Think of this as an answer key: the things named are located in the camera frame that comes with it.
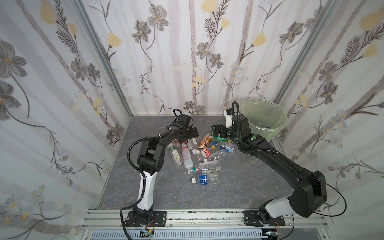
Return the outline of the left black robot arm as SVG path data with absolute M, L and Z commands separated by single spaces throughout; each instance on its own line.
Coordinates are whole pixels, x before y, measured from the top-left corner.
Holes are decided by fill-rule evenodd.
M 197 137 L 198 131 L 193 127 L 190 116 L 180 114 L 164 132 L 135 141 L 127 152 L 130 165 L 140 173 L 140 191 L 137 202 L 132 207 L 134 217 L 142 225 L 148 225 L 154 218 L 154 187 L 158 172 L 162 169 L 168 145 L 175 139 L 180 143 Z M 132 148 L 141 143 L 137 163 L 134 164 L 130 154 Z

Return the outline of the frosted white bottle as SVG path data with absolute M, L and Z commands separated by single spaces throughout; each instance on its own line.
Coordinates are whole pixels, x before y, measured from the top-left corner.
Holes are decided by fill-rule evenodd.
M 196 138 L 189 139 L 187 142 L 187 146 L 190 150 L 194 150 L 198 148 L 198 143 Z

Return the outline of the brown label bottle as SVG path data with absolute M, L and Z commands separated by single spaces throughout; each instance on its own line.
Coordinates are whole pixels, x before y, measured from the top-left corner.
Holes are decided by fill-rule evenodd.
M 181 148 L 182 145 L 186 145 L 188 142 L 187 139 L 184 139 L 184 138 L 176 138 L 174 141 L 173 141 L 173 144 L 175 147 L 177 148 Z

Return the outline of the clear bottle green label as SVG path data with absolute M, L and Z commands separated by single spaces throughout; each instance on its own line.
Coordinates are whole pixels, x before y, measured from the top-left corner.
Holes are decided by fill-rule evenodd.
M 175 164 L 177 166 L 181 166 L 183 164 L 183 159 L 179 151 L 176 149 L 176 147 L 173 144 L 168 144 L 168 148 Z

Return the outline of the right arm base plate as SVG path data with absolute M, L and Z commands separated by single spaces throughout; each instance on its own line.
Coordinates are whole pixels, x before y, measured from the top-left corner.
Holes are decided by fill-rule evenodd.
M 248 227 L 278 227 L 285 226 L 283 217 L 272 218 L 265 211 L 243 211 L 244 224 Z

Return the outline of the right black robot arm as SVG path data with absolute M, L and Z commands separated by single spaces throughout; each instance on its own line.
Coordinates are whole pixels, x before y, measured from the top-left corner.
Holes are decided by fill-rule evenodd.
M 311 172 L 277 151 L 265 138 L 252 134 L 249 121 L 244 116 L 233 117 L 232 126 L 213 125 L 214 136 L 230 138 L 238 149 L 263 161 L 286 180 L 294 190 L 290 196 L 269 200 L 260 206 L 255 216 L 255 226 L 275 223 L 283 215 L 298 214 L 308 218 L 327 201 L 326 178 L 319 172 Z

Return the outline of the white bottle red cap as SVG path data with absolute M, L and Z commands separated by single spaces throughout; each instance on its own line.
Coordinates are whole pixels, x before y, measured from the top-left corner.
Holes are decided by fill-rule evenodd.
M 194 163 L 191 157 L 190 150 L 186 144 L 182 144 L 182 156 L 183 156 L 185 168 L 186 169 L 192 168 Z

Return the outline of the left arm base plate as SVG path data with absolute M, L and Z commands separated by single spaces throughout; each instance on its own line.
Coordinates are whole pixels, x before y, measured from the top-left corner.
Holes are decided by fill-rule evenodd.
M 129 212 L 124 221 L 126 227 L 165 227 L 167 219 L 166 211 L 154 211 L 149 213 Z

